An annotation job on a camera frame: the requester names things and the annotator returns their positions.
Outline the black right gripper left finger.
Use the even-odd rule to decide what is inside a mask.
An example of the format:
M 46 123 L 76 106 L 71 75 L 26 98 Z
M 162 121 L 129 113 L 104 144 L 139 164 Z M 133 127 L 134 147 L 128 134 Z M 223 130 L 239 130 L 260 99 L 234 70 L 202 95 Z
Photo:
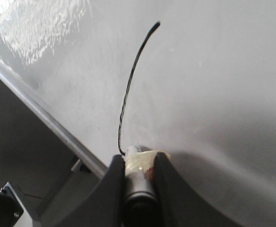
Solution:
M 62 170 L 39 204 L 44 227 L 120 227 L 125 164 L 113 156 L 103 178 L 77 157 Z

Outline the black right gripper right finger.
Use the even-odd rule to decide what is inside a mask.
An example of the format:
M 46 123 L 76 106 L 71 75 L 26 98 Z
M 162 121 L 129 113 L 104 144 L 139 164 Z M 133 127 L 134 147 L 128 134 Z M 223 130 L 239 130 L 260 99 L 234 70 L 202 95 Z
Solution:
M 198 195 L 163 152 L 157 153 L 154 159 L 154 183 L 164 227 L 240 226 Z

